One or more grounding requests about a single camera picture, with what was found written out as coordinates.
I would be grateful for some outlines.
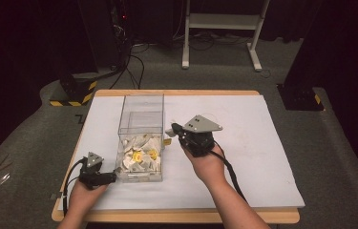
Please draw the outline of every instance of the acrylic box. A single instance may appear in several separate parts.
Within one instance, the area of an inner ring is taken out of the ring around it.
[[[122,182],[162,181],[164,95],[124,97],[116,174]]]

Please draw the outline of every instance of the metal stand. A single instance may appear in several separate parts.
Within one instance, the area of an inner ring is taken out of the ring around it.
[[[259,58],[256,54],[256,45],[262,30],[265,13],[267,12],[270,0],[264,0],[262,12],[259,15],[235,15],[235,14],[209,14],[190,13],[190,0],[187,0],[185,16],[184,47],[182,52],[182,67],[190,67],[190,50],[188,45],[190,28],[200,29],[224,29],[224,30],[246,30],[255,31],[253,41],[247,43],[247,50],[253,62],[256,72],[262,70]]]

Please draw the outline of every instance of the left hand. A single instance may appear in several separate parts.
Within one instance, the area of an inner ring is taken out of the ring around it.
[[[108,185],[101,185],[94,190],[90,190],[79,180],[74,183],[74,188],[69,199],[69,210],[73,214],[78,214],[82,218],[92,209],[99,197],[107,190]]]
[[[69,199],[68,214],[63,218],[57,228],[80,228],[83,218],[107,190],[107,187],[108,185],[101,185],[94,190],[89,190],[84,183],[77,180],[74,183],[74,188],[72,189]]]

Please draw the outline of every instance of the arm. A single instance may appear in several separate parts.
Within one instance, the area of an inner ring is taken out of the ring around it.
[[[98,198],[107,190],[107,187],[108,185],[101,185],[94,190],[89,190],[82,182],[77,180],[69,199],[68,214],[57,228],[80,228],[84,216],[92,209]]]
[[[212,150],[223,155],[215,146]],[[211,193],[223,225],[226,229],[237,228],[269,228],[260,216],[245,202],[232,186],[226,181],[223,162],[211,154],[193,157],[184,149],[193,164],[197,177]]]

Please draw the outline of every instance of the stand leg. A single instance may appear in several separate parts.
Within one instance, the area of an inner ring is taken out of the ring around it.
[[[190,67],[190,49],[188,47],[188,37],[190,33],[190,0],[187,0],[187,7],[185,10],[185,32],[184,32],[184,46],[182,49],[182,67],[188,69]]]
[[[265,19],[265,13],[267,12],[268,4],[270,3],[270,0],[265,0],[263,3],[262,12],[260,13],[260,18],[256,26],[256,30],[253,35],[253,41],[252,43],[247,43],[247,50],[249,51],[250,58],[253,62],[253,67],[256,72],[262,71],[262,65],[260,64],[259,57],[256,54],[256,45],[257,41],[259,40],[259,35],[262,30],[263,22]]]

